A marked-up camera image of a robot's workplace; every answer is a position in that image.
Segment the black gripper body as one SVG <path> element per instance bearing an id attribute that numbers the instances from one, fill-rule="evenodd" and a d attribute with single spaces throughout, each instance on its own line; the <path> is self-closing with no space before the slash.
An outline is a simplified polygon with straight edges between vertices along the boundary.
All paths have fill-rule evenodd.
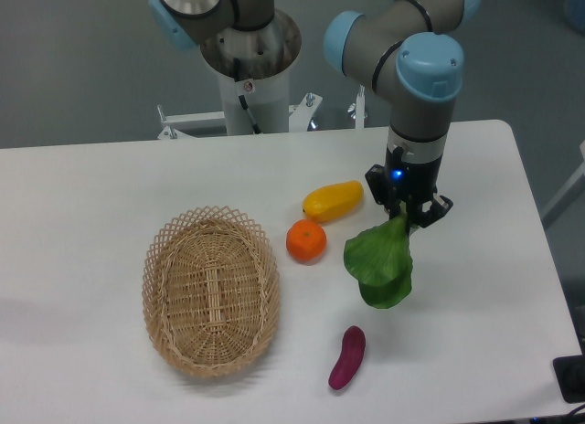
<path id="1" fill-rule="evenodd" d="M 430 202 L 437 193 L 444 140 L 417 143 L 389 140 L 383 177 L 383 204 L 411 199 L 415 204 Z"/>

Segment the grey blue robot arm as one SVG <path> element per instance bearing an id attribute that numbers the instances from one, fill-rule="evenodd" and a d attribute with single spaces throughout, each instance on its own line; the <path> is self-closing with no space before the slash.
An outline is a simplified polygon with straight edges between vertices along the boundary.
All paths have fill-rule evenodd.
<path id="1" fill-rule="evenodd" d="M 443 218 L 452 201 L 436 182 L 456 98 L 463 50 L 451 33 L 481 0 L 391 0 L 373 17 L 346 11 L 324 34 L 323 52 L 339 73 L 390 104 L 385 162 L 366 180 L 391 217 L 410 228 Z M 149 0 L 161 31 L 177 48 L 199 47 L 221 82 L 231 134 L 287 131 L 287 72 L 301 35 L 274 0 Z"/>

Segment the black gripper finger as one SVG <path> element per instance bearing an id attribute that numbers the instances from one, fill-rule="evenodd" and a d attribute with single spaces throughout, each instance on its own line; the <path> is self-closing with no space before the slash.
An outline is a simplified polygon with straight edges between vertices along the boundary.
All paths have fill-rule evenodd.
<path id="1" fill-rule="evenodd" d="M 444 218 L 453 207 L 453 202 L 447 196 L 434 194 L 427 210 L 423 203 L 409 198 L 406 205 L 409 228 L 427 228 Z"/>
<path id="2" fill-rule="evenodd" d="M 365 178 L 374 201 L 384 208 L 389 219 L 397 217 L 401 212 L 400 201 L 394 186 L 386 176 L 385 168 L 374 164 L 366 172 Z"/>

